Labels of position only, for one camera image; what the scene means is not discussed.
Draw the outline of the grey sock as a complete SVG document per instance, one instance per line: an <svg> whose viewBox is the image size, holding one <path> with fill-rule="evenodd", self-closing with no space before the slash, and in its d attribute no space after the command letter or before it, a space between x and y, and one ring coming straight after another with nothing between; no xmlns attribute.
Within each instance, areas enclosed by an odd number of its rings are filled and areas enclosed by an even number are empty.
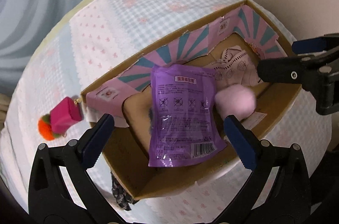
<svg viewBox="0 0 339 224"><path fill-rule="evenodd" d="M145 123L148 133L151 135L153 131L153 109L149 108L145 115Z"/></svg>

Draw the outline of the purple plastic packet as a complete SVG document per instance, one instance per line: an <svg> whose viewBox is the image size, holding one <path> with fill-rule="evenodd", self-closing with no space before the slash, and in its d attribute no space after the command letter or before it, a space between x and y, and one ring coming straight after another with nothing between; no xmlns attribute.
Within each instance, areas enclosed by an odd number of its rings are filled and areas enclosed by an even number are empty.
<svg viewBox="0 0 339 224"><path fill-rule="evenodd" d="M195 66L153 67L150 167L192 166L226 148L213 117L215 74Z"/></svg>

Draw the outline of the black patterned scrunchie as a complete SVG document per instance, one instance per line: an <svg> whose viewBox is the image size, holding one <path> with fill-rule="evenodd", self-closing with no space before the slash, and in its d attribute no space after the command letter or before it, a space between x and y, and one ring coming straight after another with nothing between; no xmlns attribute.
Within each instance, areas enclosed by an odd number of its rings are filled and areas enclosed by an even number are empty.
<svg viewBox="0 0 339 224"><path fill-rule="evenodd" d="M124 211L131 211L131 205L135 205L137 201L123 188L113 173L111 172L110 174L112 182L111 191L117 205Z"/></svg>

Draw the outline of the orange pompom toy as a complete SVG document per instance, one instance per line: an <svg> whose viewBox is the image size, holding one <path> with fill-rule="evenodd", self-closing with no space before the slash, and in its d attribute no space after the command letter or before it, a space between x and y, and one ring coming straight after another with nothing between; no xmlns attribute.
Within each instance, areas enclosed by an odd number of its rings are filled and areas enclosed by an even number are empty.
<svg viewBox="0 0 339 224"><path fill-rule="evenodd" d="M39 118L37 128L41 137L46 141L53 141L63 136L52 131L50 114L43 115Z"/></svg>

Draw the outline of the pink patterned cloth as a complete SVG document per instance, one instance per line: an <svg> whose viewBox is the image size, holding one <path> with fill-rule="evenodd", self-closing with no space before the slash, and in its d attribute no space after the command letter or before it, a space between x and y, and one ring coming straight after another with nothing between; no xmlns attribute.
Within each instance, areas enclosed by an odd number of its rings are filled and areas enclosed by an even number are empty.
<svg viewBox="0 0 339 224"><path fill-rule="evenodd" d="M218 91L231 85L257 86L263 83L250 56L240 46L226 48L220 59L205 68L215 70Z"/></svg>

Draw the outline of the light pink soft block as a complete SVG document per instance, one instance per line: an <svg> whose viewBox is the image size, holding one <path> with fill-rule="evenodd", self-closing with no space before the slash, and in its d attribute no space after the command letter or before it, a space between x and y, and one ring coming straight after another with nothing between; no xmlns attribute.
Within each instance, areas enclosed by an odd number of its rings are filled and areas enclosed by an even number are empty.
<svg viewBox="0 0 339 224"><path fill-rule="evenodd" d="M239 84L218 91L214 100L217 112L223 119L234 115L239 121L248 118L257 103L254 91Z"/></svg>

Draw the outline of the magenta pouch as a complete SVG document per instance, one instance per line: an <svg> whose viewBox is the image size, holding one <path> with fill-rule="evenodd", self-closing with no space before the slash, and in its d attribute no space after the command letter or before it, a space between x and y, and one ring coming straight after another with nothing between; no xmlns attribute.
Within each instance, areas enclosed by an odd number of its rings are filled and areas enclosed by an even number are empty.
<svg viewBox="0 0 339 224"><path fill-rule="evenodd" d="M65 97L50 111L50 124L52 132L65 134L65 132L82 120L79 104L70 97Z"/></svg>

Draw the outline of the cardboard box pink lining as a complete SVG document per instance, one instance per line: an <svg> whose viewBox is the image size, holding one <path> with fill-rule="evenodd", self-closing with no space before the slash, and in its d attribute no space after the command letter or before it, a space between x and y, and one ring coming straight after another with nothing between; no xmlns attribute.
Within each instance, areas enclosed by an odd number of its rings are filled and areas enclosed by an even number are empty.
<svg viewBox="0 0 339 224"><path fill-rule="evenodd" d="M176 118L175 129L183 129L167 137L166 151L191 145L189 157L202 162L184 167L151 167L151 71L156 65L168 68L175 64L204 67L214 62L224 49L234 45L244 48L254 63L269 58L292 55L290 42L278 27L253 2L244 0L209 14L150 44L117 67L98 78L82 91L85 105L101 113L108 113L122 124L103 149L104 158L114 177L136 200L176 194L211 178L237 157L233 148L208 152L212 139L207 133L207 122L198 115L207 111L208 101L182 96L183 87L166 83L167 96L157 100L161 115L188 112Z"/></svg>

